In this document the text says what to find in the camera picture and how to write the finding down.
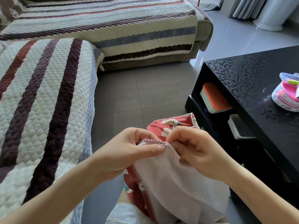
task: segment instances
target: sofa base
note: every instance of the sofa base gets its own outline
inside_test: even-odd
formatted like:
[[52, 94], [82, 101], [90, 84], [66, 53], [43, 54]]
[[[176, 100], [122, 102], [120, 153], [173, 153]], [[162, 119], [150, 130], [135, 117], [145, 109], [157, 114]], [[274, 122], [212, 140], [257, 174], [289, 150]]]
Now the sofa base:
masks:
[[138, 61], [121, 61], [116, 63], [103, 63], [105, 71], [115, 71], [133, 67], [143, 67], [154, 64], [164, 64], [176, 61], [188, 62], [191, 59], [195, 59], [200, 48], [200, 41], [196, 41], [189, 53], [184, 54], [173, 54], [167, 56], [155, 56], [145, 60]]

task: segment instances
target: white column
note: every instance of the white column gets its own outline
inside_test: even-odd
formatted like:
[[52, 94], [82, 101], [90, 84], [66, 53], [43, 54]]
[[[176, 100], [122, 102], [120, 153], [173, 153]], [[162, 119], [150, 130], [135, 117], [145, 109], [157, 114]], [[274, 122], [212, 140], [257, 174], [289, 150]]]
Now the white column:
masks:
[[267, 0], [253, 23], [266, 31], [280, 31], [282, 24], [299, 4], [299, 0]]

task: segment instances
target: forearm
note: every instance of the forearm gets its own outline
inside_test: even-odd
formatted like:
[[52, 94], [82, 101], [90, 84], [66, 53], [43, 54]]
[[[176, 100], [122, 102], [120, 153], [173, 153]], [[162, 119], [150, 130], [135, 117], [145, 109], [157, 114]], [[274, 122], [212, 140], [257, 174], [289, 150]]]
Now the forearm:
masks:
[[240, 166], [226, 183], [263, 224], [298, 224], [299, 211]]
[[87, 159], [51, 187], [0, 221], [0, 224], [60, 223], [95, 187], [107, 178]]

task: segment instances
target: tabletop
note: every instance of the tabletop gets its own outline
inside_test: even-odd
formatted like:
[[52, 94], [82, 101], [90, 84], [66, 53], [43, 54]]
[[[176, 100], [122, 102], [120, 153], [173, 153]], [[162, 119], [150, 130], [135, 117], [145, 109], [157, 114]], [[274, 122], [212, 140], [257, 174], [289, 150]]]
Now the tabletop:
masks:
[[299, 113], [276, 105], [280, 72], [299, 72], [299, 46], [206, 61], [239, 116], [299, 186]]

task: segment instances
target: orange lid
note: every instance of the orange lid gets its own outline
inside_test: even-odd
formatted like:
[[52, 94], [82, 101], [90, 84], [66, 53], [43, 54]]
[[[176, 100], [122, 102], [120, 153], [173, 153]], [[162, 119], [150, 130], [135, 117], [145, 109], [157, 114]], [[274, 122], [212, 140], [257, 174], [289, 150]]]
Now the orange lid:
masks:
[[207, 94], [207, 98], [209, 99], [213, 109], [217, 111], [232, 109], [224, 96], [220, 93], [220, 91], [216, 88], [216, 86], [207, 82], [204, 84], [203, 89]]

